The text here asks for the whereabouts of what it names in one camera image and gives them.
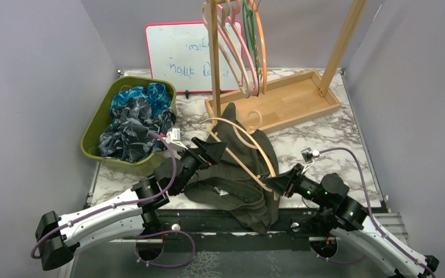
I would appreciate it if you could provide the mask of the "dark olive shorts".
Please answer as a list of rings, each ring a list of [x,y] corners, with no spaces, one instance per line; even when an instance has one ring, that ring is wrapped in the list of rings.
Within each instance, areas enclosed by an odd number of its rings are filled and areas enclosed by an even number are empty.
[[[228,143],[228,148],[253,174],[268,177],[269,168],[260,152],[243,144],[227,123],[238,121],[234,103],[225,108],[222,118],[224,121],[216,124],[213,133]],[[197,171],[185,186],[184,195],[192,202],[229,212],[243,226],[262,235],[278,219],[279,200],[256,183],[228,153],[217,165]]]

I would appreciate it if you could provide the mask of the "blue leaf print shorts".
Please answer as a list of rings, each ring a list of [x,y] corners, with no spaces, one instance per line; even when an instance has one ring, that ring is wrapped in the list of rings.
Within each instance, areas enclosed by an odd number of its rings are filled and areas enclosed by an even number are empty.
[[[162,83],[149,83],[147,89],[144,86],[131,87],[125,85],[112,98],[110,114],[113,115],[115,108],[121,107],[137,98],[146,99],[151,107],[153,116],[157,116],[172,103],[166,85]]]

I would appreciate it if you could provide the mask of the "dark blue patterned shorts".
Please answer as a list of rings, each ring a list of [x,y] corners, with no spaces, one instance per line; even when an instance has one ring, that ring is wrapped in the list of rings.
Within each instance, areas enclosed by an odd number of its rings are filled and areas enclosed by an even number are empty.
[[[166,134],[174,127],[177,117],[171,107],[153,114],[150,104],[135,98],[113,111],[113,121],[99,136],[99,156],[136,163],[166,147],[151,133]]]

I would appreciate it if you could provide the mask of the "light wooden hanger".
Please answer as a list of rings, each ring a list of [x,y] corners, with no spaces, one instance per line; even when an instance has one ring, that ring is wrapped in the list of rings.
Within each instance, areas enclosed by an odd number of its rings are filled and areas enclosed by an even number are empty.
[[[249,47],[243,38],[236,17],[242,12],[243,1],[204,1],[202,21],[209,33],[209,46],[217,46],[233,74],[244,98],[258,94],[258,76]]]

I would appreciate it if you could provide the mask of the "green plastic hanger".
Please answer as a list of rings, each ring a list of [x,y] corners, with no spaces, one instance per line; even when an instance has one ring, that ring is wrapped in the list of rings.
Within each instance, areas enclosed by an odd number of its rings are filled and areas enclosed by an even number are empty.
[[[256,89],[255,96],[258,96],[260,93],[260,74],[258,72],[260,62],[258,59],[258,49],[256,45],[254,12],[250,7],[250,5],[248,4],[248,1],[243,1],[242,8],[243,8],[243,27],[245,29],[245,42],[247,48],[253,52],[253,65],[255,67],[255,72],[256,72],[256,81],[254,81]]]

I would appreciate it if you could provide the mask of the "pink plastic hanger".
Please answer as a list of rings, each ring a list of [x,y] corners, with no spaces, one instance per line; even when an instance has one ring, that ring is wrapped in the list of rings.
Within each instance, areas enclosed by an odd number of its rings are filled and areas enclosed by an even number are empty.
[[[244,98],[255,96],[256,72],[253,58],[246,46],[240,28],[236,27],[236,15],[241,12],[242,1],[236,1],[233,6],[231,1],[222,1],[216,4],[217,29],[222,38],[218,44],[229,69],[231,70],[239,91]]]

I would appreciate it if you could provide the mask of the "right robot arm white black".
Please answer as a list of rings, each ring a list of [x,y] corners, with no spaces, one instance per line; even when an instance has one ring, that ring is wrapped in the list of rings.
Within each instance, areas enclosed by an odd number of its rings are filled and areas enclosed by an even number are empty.
[[[434,277],[439,260],[409,248],[378,222],[367,207],[348,196],[349,186],[336,173],[315,182],[297,164],[263,183],[281,196],[299,194],[319,206],[304,224],[312,233],[339,237],[377,264],[388,277]]]

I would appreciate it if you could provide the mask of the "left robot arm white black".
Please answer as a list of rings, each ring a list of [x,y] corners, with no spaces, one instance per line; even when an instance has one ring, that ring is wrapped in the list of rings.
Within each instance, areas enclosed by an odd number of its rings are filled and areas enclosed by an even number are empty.
[[[146,179],[98,205],[70,214],[50,211],[41,216],[35,231],[36,245],[31,258],[49,271],[69,263],[76,253],[93,245],[123,237],[150,238],[164,234],[156,209],[168,204],[171,196],[183,193],[198,170],[217,165],[228,144],[192,138],[195,148],[183,147],[177,158],[167,137],[150,132],[155,142],[169,151]]]

